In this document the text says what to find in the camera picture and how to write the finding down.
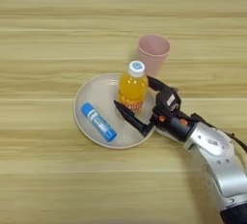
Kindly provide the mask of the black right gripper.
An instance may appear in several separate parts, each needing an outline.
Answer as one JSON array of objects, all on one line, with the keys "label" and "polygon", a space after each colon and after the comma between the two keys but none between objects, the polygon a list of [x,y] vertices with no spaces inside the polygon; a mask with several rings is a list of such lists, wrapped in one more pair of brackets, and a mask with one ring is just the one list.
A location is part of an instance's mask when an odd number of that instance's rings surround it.
[{"label": "black right gripper", "polygon": [[[149,87],[156,92],[175,91],[174,88],[154,77],[148,76],[148,80]],[[144,137],[150,133],[155,125],[157,130],[167,132],[179,142],[185,142],[196,124],[195,121],[180,110],[180,107],[177,104],[170,107],[155,105],[151,115],[153,123],[149,122],[147,125],[137,119],[135,114],[122,103],[115,100],[114,104],[123,118],[136,128]]]}]

